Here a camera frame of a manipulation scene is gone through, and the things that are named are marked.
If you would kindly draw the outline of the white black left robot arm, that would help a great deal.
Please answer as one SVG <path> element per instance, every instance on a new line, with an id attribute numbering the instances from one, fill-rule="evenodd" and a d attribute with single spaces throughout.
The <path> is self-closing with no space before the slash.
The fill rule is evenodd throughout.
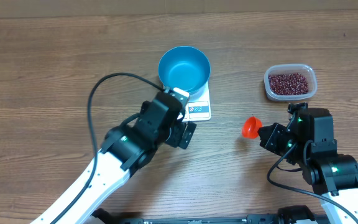
<path id="1" fill-rule="evenodd" d="M 162 143 L 186 149 L 196 124 L 183 122 L 189 93 L 174 88 L 108 131 L 95 159 L 34 223 L 84 223 L 114 191 L 147 165 Z"/>

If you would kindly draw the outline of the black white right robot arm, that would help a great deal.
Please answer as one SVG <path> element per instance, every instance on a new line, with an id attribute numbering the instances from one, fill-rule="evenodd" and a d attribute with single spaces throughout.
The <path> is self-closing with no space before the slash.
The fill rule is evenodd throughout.
<path id="1" fill-rule="evenodd" d="M 358 223 L 358 163 L 337 151 L 334 121 L 329 110 L 307 103 L 289 104 L 289 123 L 257 129 L 260 146 L 297 164 L 312 191 L 271 180 L 277 187 L 319 199 L 329 223 Z"/>

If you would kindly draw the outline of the red scoop with blue handle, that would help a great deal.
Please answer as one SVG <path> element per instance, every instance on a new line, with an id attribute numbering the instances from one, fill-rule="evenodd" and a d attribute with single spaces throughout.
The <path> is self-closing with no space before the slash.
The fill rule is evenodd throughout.
<path id="1" fill-rule="evenodd" d="M 247 139 L 255 139 L 259 136 L 258 130 L 263 126 L 261 120 L 255 116 L 247 119 L 242 127 L 242 136 Z"/>

